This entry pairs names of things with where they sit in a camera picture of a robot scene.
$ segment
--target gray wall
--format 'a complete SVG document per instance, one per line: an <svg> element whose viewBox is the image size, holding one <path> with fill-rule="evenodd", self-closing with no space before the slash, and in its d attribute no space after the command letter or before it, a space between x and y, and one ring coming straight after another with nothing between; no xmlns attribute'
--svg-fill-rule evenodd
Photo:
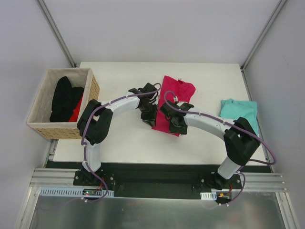
<svg viewBox="0 0 305 229"><path fill-rule="evenodd" d="M242 64L279 0L46 0L76 62Z"/></svg>
<svg viewBox="0 0 305 229"><path fill-rule="evenodd" d="M69 67L34 0L0 1L0 228L17 221L48 141L26 126L48 68Z"/></svg>
<svg viewBox="0 0 305 229"><path fill-rule="evenodd" d="M265 140L305 227L305 1L291 0L246 69Z"/></svg>

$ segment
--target white tabletop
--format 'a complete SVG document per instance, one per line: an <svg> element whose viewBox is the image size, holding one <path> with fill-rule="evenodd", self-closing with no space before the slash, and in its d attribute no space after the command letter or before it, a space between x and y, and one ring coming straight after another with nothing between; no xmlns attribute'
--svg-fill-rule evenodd
<svg viewBox="0 0 305 229"><path fill-rule="evenodd" d="M112 100L146 83L162 83L165 75L192 83L196 92L190 103L203 112L219 115L222 99L248 101L238 64L82 62L80 67L92 68L100 86L99 101ZM193 127L187 135L176 137L152 130L140 115L134 110L112 120L102 142L102 162L217 165L225 159L225 145L218 137ZM264 160L261 146L252 158ZM83 161L81 141L59 140L53 160Z"/></svg>

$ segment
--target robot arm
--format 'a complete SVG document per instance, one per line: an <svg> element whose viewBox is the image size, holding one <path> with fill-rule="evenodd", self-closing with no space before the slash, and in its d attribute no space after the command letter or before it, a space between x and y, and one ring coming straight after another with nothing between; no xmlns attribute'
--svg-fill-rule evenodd
<svg viewBox="0 0 305 229"><path fill-rule="evenodd" d="M200 109L189 103L175 104L171 101L167 102L172 107L182 111L200 112ZM253 137L250 137L243 132L239 132L230 126L223 124L224 122L228 122L255 134L249 122L245 118L240 117L238 120L233 120L209 115L210 117L221 119L223 123L220 123L206 116L186 114L173 110L166 103L162 105L160 111L165 115L165 118L170 121L171 133L185 135L187 134L187 127L192 126L207 131L225 142L225 147L227 150L226 159L214 174L205 179L205 184L211 188L221 190L232 175L237 172L240 167L246 165L260 145L260 142Z"/></svg>
<svg viewBox="0 0 305 229"><path fill-rule="evenodd" d="M155 101L154 96L157 96L156 91L157 89L150 83L146 84L143 88L130 89L126 94L125 99L115 99L107 107L102 108L94 114L94 116L98 117L98 119L92 119L90 121L85 136L85 142L87 143L87 162L93 172L97 171L101 167L101 144L108 134L111 120L114 117L126 111L139 108L141 111L141 119L143 120L143 122L147 123L150 126L155 126L157 105L153 104L153 102ZM156 93L128 97L129 95L142 94L147 92ZM101 103L96 100L89 101L77 123L77 128L80 130L81 136L83 136L84 129L91 113L97 107L100 107L101 105L106 103L108 103L108 101ZM83 162L82 165L87 171L89 171L85 162Z"/></svg>
<svg viewBox="0 0 305 229"><path fill-rule="evenodd" d="M152 92L152 94L142 95L142 93L146 92ZM101 142L108 134L113 117L116 117L117 115L120 115L128 110L139 108L141 111L141 119L150 126L155 126L157 105L154 104L154 101L157 96L155 95L156 93L157 89L150 83L146 84L144 88L130 89L125 99L114 100L107 107L100 109L94 114L96 117L98 117L98 119L92 119L90 121L85 136L85 141L87 143L87 163L93 172L97 171L101 167ZM83 136L85 126L91 113L97 107L100 107L106 103L108 102L99 103L96 100L89 101L86 109L77 123L77 128L80 130L81 136ZM168 101L168 103L180 111L200 111L198 108L189 103L176 104L170 101ZM223 187L229 182L232 175L238 171L241 166L246 165L260 145L260 142L253 137L237 131L232 127L224 125L223 123L226 121L253 134L255 134L255 132L251 128L248 121L241 117L238 120L232 120L210 115L211 118L209 118L197 114L186 114L178 110L172 109L166 103L164 103L160 108L160 111L165 115L165 118L170 121L171 133L185 135L187 134L187 127L193 126L218 136L225 142L227 151L226 159L215 173L204 179L204 183L208 187L219 190L223 189ZM221 119L223 123L213 120L213 117L217 118L218 120ZM82 165L84 169L90 173L90 170L86 166L86 162L83 162Z"/></svg>

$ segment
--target teal cloth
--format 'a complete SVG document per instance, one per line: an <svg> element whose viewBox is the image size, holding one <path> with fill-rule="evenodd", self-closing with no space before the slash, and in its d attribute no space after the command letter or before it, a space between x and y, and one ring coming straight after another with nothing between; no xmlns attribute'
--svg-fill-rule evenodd
<svg viewBox="0 0 305 229"><path fill-rule="evenodd" d="M243 117L248 120L252 129L258 136L257 124L257 102L254 101L237 101L234 99L222 100L220 117L238 119Z"/></svg>

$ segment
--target purple cable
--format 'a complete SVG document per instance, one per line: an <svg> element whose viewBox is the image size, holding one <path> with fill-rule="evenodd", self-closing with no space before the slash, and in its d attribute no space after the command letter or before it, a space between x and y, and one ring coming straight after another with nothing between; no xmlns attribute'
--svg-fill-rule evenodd
<svg viewBox="0 0 305 229"><path fill-rule="evenodd" d="M167 102L166 96L167 96L168 93L171 93L174 97L176 97L176 95L175 95L175 93L172 92L172 91L167 91L167 92L165 92L165 94L164 94L164 100L165 100L166 104L167 104L170 108L172 108L173 110L178 111L178 112L181 112L181 113L186 113L186 114L202 115L202 116L205 116L205 117L214 119L214 120L216 120L216 121L218 121L218 122L220 122L220 123L223 123L223 124L225 124L225 125L228 125L228 126L230 126L230 127L233 127L233 128L235 128L236 130L239 130L239 131L241 131L241 132L243 132L243 133L245 133L245 134L248 134L249 136L255 138L257 141L259 141L260 143L262 143L262 144L266 147L266 149L269 151L270 155L271 155L272 158L273 158L273 162L265 162L265 161L260 161L260 160L256 160L256 159L250 159L249 161L259 162L259 163L262 163L262 164L265 164L265 165L274 165L274 164L277 162L276 156L275 156L274 152L272 151L272 149L270 148L270 146L269 146L263 139L261 139L260 137L258 137L258 136L256 136L256 135L252 134L251 132L249 132L249 131L247 131L247 130L244 130L244 129L242 129L242 128L239 128L238 126L236 126L236 125L234 125L234 124L231 124L231 123L228 123L228 122L224 122L222 119L217 118L217 117L214 117L214 116L212 116L212 115L210 115L210 114L201 113L201 112L195 112L195 111L182 111L182 110L179 110L179 109L173 107L172 105L170 105L170 104Z"/></svg>
<svg viewBox="0 0 305 229"><path fill-rule="evenodd" d="M84 161L85 161L86 166L87 166L87 168L89 169L89 171L90 171L96 178L98 178L98 179L103 183L103 185L104 185L105 188L106 188L106 192L105 192L105 194L104 194L103 196L99 197L98 199L95 199L95 200L87 200L87 202L97 202L97 201L103 199L103 198L108 194L108 187L107 187L105 181L104 181L102 178L100 178L95 172L92 171L92 169L89 167L89 164L88 164L88 162L87 162L87 143L86 143L84 140L85 140L85 136L86 136L87 131L88 131L88 127L89 127L90 121L92 120L94 114L95 114L97 111L101 110L102 108L104 108L104 107L106 107L106 106L108 106L108 105L110 105L110 104L113 104L113 103L115 103L115 102L117 102L117 101L120 101L120 100L122 100L122 99L130 98L130 97L136 97L136 96L143 96L143 95L148 95L148 94L155 94L156 92L160 91L160 89L161 89L161 84L160 84L160 83L155 83L154 86L156 86L156 85L159 85L159 89L157 89L156 91L153 91L153 92L146 92L146 93L140 93L140 94L130 94L130 95L128 95L128 96L122 96L122 97L120 97L120 98L117 98L117 99L114 99L114 100L110 101L109 103L106 103L106 104L104 104L104 105L101 105L101 106L95 108L94 111L92 111L91 115L89 116L88 121L87 121L87 124L86 124L85 129L84 129L84 132L83 132L82 137L81 137L81 145L82 145L82 146L85 146L85 147L84 147Z"/></svg>
<svg viewBox="0 0 305 229"><path fill-rule="evenodd" d="M241 173L241 172L239 172L239 174L243 175L243 177L244 177L243 186L242 186L242 189L239 191L239 193L236 195L236 197L234 197L234 198L230 201L230 203L232 203L233 201L235 201L235 200L239 197L239 195L243 192L244 187L245 187L245 185L246 185L246 176L245 176L245 174L243 174L243 173Z"/></svg>

